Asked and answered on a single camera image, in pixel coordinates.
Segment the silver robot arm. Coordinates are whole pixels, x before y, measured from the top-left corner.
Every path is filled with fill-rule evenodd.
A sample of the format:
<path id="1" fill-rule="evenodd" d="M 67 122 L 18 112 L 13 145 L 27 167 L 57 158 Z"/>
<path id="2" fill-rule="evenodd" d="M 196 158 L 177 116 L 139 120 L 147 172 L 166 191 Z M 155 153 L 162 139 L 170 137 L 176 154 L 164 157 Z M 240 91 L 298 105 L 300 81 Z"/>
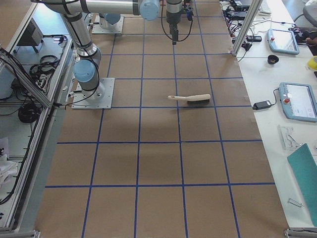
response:
<path id="1" fill-rule="evenodd" d="M 96 14 L 96 21 L 91 24 L 94 34 L 121 33 L 125 14 L 152 21 L 165 13 L 169 24 L 167 37 L 174 45 L 180 41 L 177 25 L 181 16 L 193 20 L 193 10 L 187 0 L 44 0 L 42 3 L 61 15 L 75 45 L 73 74 L 79 83 L 79 94 L 69 106 L 77 110 L 110 109 L 115 81 L 100 78 L 101 51 L 92 42 L 83 13 Z"/>

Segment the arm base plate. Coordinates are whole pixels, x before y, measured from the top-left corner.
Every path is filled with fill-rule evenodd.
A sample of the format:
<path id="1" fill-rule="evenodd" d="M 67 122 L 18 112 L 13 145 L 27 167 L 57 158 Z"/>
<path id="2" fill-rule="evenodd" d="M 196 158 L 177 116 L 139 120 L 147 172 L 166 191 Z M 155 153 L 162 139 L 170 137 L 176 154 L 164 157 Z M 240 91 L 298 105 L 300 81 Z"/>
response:
<path id="1" fill-rule="evenodd" d="M 97 14 L 93 23 L 92 34 L 122 34 L 124 16 L 119 14 Z"/>
<path id="2" fill-rule="evenodd" d="M 111 109 L 114 85 L 115 78 L 101 78 L 100 85 L 96 92 L 93 94 L 93 96 L 86 99 L 93 93 L 93 91 L 82 91 L 80 84 L 77 83 L 76 90 L 80 90 L 80 92 L 75 94 L 75 103 L 71 105 L 71 108 L 74 110 Z"/>

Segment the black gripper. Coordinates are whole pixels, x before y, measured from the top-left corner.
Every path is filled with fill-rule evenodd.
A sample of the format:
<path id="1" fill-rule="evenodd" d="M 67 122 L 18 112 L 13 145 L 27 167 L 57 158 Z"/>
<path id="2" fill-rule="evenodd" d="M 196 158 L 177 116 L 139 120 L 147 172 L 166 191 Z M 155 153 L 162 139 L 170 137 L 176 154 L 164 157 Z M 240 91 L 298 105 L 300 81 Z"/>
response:
<path id="1" fill-rule="evenodd" d="M 172 35 L 172 44 L 176 45 L 179 41 L 179 31 L 177 25 L 181 20 L 181 15 L 186 15 L 189 21 L 193 19 L 193 8 L 189 5 L 189 0 L 167 0 L 166 1 L 166 20 L 169 24 L 169 32 Z"/>

